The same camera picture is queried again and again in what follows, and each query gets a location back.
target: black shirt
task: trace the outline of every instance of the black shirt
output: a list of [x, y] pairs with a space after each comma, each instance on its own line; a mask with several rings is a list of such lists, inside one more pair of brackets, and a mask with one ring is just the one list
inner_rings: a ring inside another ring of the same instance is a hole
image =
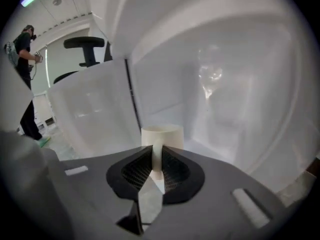
[[[14, 41], [15, 50], [17, 54], [21, 50], [27, 50], [30, 52], [30, 43], [31, 43], [31, 36], [28, 32], [22, 32]], [[16, 66], [16, 70], [22, 77], [29, 77], [29, 62], [27, 59], [19, 58], [18, 65]]]

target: floor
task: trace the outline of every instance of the floor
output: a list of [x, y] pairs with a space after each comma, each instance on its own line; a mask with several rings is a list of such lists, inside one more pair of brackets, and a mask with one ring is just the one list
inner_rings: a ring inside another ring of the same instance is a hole
[[[55, 124], [49, 126], [48, 135], [51, 136], [51, 140], [44, 147], [54, 150], [59, 160], [63, 161], [79, 158], [75, 150], [67, 143], [63, 133]], [[316, 178], [312, 174], [305, 171], [296, 179], [296, 181], [282, 191], [276, 193], [276, 195], [283, 204], [288, 207], [294, 202], [305, 198], [315, 180]], [[146, 230], [162, 208], [162, 192], [150, 177], [139, 192], [139, 208], [142, 227]]]

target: green shoe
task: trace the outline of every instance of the green shoe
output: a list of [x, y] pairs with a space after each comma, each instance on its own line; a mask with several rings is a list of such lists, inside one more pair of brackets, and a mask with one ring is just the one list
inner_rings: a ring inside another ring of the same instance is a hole
[[42, 137], [41, 139], [37, 140], [36, 143], [40, 148], [42, 148], [50, 139], [51, 137]]

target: white enclosure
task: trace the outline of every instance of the white enclosure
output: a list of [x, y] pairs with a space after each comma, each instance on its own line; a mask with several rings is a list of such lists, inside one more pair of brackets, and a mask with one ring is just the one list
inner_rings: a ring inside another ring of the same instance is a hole
[[78, 152], [103, 155], [139, 145], [127, 58], [142, 127], [181, 125], [186, 150], [231, 163], [274, 192], [314, 159], [319, 52], [290, 0], [99, 5], [104, 9], [95, 14], [92, 6], [92, 15], [119, 59], [50, 90], [57, 121]]

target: ceiling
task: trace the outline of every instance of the ceiling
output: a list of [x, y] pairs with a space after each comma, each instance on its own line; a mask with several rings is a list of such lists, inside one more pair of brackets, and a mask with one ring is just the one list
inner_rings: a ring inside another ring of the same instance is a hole
[[26, 25], [33, 25], [40, 37], [65, 22], [91, 14], [89, 0], [62, 0], [60, 5], [53, 1], [35, 0], [27, 7], [19, 4], [7, 23], [6, 39], [14, 40]]

